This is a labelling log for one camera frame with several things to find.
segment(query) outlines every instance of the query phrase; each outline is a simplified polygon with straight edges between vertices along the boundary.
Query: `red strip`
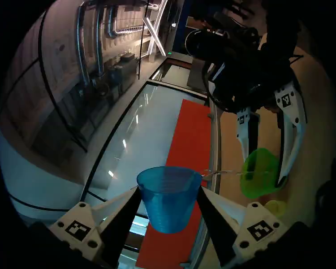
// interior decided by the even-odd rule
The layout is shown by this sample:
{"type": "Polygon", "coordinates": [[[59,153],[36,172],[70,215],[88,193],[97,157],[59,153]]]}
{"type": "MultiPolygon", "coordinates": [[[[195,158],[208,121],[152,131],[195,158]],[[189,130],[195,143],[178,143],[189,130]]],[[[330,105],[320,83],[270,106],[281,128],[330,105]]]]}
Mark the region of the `red strip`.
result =
{"type": "MultiPolygon", "coordinates": [[[[166,166],[180,166],[203,173],[209,169],[210,108],[183,100],[166,166]]],[[[146,269],[181,269],[187,262],[198,232],[201,212],[195,203],[187,227],[176,234],[162,234],[149,224],[136,262],[146,269]]]]}

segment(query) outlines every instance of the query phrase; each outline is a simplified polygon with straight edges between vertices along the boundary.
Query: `glass table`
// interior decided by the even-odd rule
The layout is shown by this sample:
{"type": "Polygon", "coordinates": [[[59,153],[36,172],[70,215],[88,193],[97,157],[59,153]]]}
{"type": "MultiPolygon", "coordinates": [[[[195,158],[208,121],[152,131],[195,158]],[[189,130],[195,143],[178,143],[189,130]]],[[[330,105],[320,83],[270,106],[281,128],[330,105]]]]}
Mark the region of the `glass table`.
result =
{"type": "MultiPolygon", "coordinates": [[[[110,200],[137,185],[137,175],[145,169],[164,166],[169,153],[183,99],[204,104],[205,98],[149,82],[136,96],[122,118],[99,163],[85,202],[94,206],[110,200]]],[[[220,169],[219,113],[213,103],[210,170],[220,169]]],[[[219,175],[208,188],[219,191],[219,175]]],[[[148,219],[143,202],[130,228],[122,250],[119,268],[134,268],[148,219]]],[[[190,267],[198,266],[209,237],[203,219],[190,255],[190,267]]]]}

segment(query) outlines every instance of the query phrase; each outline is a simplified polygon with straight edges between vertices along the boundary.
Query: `metal pipe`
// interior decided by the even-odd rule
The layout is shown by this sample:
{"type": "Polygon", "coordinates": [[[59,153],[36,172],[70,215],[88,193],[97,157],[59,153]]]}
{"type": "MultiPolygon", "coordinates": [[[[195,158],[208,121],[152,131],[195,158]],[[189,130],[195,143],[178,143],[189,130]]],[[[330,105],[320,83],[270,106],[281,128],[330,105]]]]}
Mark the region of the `metal pipe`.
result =
{"type": "Polygon", "coordinates": [[[108,27],[107,27],[107,32],[110,38],[116,38],[119,35],[129,35],[133,33],[137,33],[142,31],[142,29],[147,29],[146,26],[144,25],[139,25],[139,26],[131,26],[123,29],[116,29],[116,18],[117,18],[117,7],[112,6],[109,9],[108,13],[108,27]]]}
{"type": "Polygon", "coordinates": [[[95,13],[95,54],[97,61],[98,76],[102,77],[104,74],[103,56],[102,56],[102,20],[104,7],[97,5],[95,13]]]}
{"type": "Polygon", "coordinates": [[[81,78],[85,87],[90,85],[90,76],[87,70],[85,46],[83,43],[83,19],[85,18],[85,11],[88,4],[89,4],[88,1],[82,2],[82,4],[77,9],[76,33],[75,33],[75,44],[76,44],[78,65],[80,68],[81,78]]]}
{"type": "MultiPolygon", "coordinates": [[[[141,0],[141,2],[143,2],[144,5],[146,6],[147,1],[141,0]]],[[[148,9],[151,9],[151,10],[154,10],[154,11],[158,11],[159,10],[159,5],[158,4],[148,3],[148,9]]]]}

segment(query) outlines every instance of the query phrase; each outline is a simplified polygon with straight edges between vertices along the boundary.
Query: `wall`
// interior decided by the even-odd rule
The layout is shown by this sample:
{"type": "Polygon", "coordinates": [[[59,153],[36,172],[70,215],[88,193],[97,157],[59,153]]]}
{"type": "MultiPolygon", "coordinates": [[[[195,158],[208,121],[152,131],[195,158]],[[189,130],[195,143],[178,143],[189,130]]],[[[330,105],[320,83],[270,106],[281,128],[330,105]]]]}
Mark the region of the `wall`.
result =
{"type": "MultiPolygon", "coordinates": [[[[16,198],[40,207],[72,208],[80,199],[83,186],[63,180],[33,165],[13,149],[0,131],[0,166],[6,187],[16,198]]],[[[47,212],[14,202],[27,217],[52,220],[64,213],[47,212]]]]}

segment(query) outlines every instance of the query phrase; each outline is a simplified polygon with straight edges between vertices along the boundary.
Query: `black cable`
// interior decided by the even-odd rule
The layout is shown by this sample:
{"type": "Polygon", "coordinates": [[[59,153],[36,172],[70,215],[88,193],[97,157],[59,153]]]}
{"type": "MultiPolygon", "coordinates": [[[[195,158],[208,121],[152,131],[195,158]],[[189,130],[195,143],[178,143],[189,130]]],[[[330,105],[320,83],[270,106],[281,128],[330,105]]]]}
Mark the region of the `black cable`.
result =
{"type": "MultiPolygon", "coordinates": [[[[145,13],[144,13],[144,17],[147,17],[148,5],[149,5],[149,0],[147,0],[146,11],[145,11],[145,13]]],[[[143,32],[144,32],[144,24],[143,24],[142,35],[141,35],[141,48],[140,48],[140,50],[139,50],[138,79],[139,79],[140,76],[141,76],[141,57],[142,57],[143,32]]]]}
{"type": "Polygon", "coordinates": [[[13,196],[12,194],[9,193],[9,196],[14,199],[15,201],[17,201],[18,203],[20,204],[23,204],[27,207],[30,207],[30,208],[34,208],[34,209],[39,209],[39,210],[45,210],[45,211],[55,211],[55,212],[68,212],[69,209],[56,209],[56,208],[44,208],[44,207],[41,207],[41,206],[37,206],[37,205],[33,205],[33,204],[28,204],[24,201],[21,201],[20,199],[16,198],[15,196],[13,196]]]}
{"type": "Polygon", "coordinates": [[[74,134],[74,132],[72,131],[72,129],[69,127],[68,122],[66,121],[66,118],[64,117],[64,115],[62,114],[59,106],[56,103],[55,97],[52,94],[52,91],[50,89],[50,85],[48,83],[48,79],[46,76],[46,72],[45,72],[45,67],[43,65],[43,56],[42,56],[42,32],[43,32],[43,23],[45,21],[46,15],[47,15],[48,10],[45,11],[45,14],[43,15],[43,18],[41,20],[40,23],[40,29],[39,29],[39,38],[38,38],[38,55],[39,55],[39,62],[40,62],[40,71],[41,71],[41,75],[43,78],[43,83],[45,85],[45,89],[48,93],[48,96],[51,99],[51,102],[57,112],[57,114],[59,115],[62,123],[64,124],[66,130],[72,135],[73,138],[75,138],[79,143],[77,143],[77,145],[83,149],[84,152],[87,153],[87,149],[83,146],[83,144],[80,142],[80,140],[76,137],[76,135],[74,134]]]}
{"type": "Polygon", "coordinates": [[[294,62],[296,62],[297,60],[303,58],[304,56],[303,55],[298,55],[298,54],[294,54],[293,57],[295,57],[296,59],[292,60],[290,62],[290,65],[292,65],[294,62]]]}

